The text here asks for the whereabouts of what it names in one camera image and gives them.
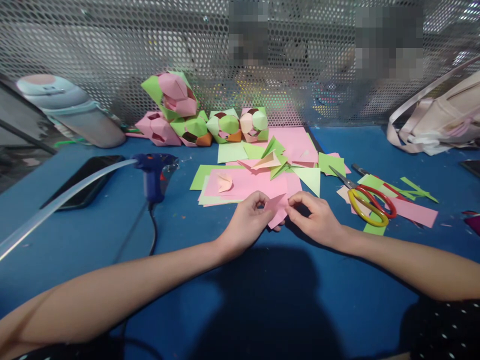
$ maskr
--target perforated metal sheet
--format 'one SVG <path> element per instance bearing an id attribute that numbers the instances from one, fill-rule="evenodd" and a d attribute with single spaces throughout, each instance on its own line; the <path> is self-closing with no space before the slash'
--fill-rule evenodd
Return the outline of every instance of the perforated metal sheet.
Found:
<path id="1" fill-rule="evenodd" d="M 423 77 L 357 78 L 355 6 L 415 5 Z M 165 70 L 184 71 L 207 111 L 265 106 L 270 126 L 374 124 L 478 54 L 478 18 L 476 1 L 270 1 L 265 61 L 232 65 L 226 0 L 0 0 L 0 73 L 65 77 L 127 124 L 156 107 L 140 83 Z"/>

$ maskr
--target scissors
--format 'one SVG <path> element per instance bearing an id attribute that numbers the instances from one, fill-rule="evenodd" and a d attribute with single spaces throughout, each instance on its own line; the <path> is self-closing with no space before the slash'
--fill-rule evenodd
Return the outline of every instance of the scissors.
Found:
<path id="1" fill-rule="evenodd" d="M 340 178 L 340 180 L 343 181 L 345 186 L 349 188 L 348 198 L 350 199 L 351 206 L 353 206 L 353 209 L 358 214 L 358 216 L 360 216 L 367 223 L 369 223 L 372 226 L 380 228 L 380 227 L 387 226 L 389 224 L 389 219 L 393 219 L 397 217 L 397 209 L 385 194 L 374 189 L 373 187 L 366 186 L 366 185 L 359 185 L 353 182 L 352 180 L 347 179 L 345 176 L 343 176 L 341 173 L 339 173 L 337 170 L 335 170 L 331 166 L 330 166 L 330 169 L 332 169 L 332 171 Z M 370 202 L 373 203 L 373 205 L 369 202 L 366 202 L 362 198 L 362 196 L 359 194 L 359 192 L 364 194 L 368 198 L 368 200 L 370 200 Z M 375 199 L 375 197 L 371 193 L 374 193 L 375 195 L 377 195 L 380 199 L 382 199 L 385 202 L 385 204 L 388 205 L 388 207 L 390 208 L 390 213 L 388 213 L 379 204 L 377 199 Z M 368 215 L 364 214 L 360 209 L 358 203 L 361 203 L 362 205 L 367 207 L 369 210 L 377 214 L 378 217 L 381 219 L 381 222 L 375 221 L 371 219 Z"/>

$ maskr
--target green paper triangle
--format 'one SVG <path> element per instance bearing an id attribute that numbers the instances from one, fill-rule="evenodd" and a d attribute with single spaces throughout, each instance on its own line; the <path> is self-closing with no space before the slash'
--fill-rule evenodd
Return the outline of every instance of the green paper triangle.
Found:
<path id="1" fill-rule="evenodd" d="M 294 167 L 293 172 L 318 198 L 320 197 L 320 175 L 322 172 L 318 167 Z"/>

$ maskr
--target scissors blade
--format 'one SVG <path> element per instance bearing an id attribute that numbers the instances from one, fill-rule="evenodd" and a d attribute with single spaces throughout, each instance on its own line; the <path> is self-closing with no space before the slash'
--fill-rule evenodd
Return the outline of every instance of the scissors blade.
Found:
<path id="1" fill-rule="evenodd" d="M 337 170 L 335 170 L 333 167 L 330 166 L 330 169 L 335 173 L 335 175 L 338 176 L 340 180 L 343 181 L 343 183 L 346 185 L 347 188 L 349 189 L 355 189 L 357 187 L 357 184 L 354 183 L 352 180 L 347 179 L 345 176 L 343 176 L 341 173 L 339 173 Z"/>

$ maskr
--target origami model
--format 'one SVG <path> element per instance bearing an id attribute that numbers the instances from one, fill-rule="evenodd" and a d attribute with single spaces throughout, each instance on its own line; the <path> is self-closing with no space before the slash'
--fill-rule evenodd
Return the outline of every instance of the origami model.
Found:
<path id="1" fill-rule="evenodd" d="M 156 102 L 168 121 L 197 113 L 197 98 L 183 72 L 168 71 L 152 75 L 142 82 L 141 87 Z"/>
<path id="2" fill-rule="evenodd" d="M 170 126 L 185 146 L 210 146 L 212 134 L 207 129 L 207 120 L 207 114 L 202 110 L 195 116 L 176 118 Z"/>
<path id="3" fill-rule="evenodd" d="M 157 146 L 182 145 L 169 122 L 159 111 L 148 111 L 135 126 L 143 133 L 143 138 L 150 139 Z"/>
<path id="4" fill-rule="evenodd" d="M 242 141 L 239 116 L 235 112 L 235 109 L 212 111 L 206 127 L 219 144 L 225 144 L 226 142 L 239 143 Z"/>
<path id="5" fill-rule="evenodd" d="M 269 139 L 267 113 L 264 107 L 244 107 L 240 127 L 247 143 Z"/>

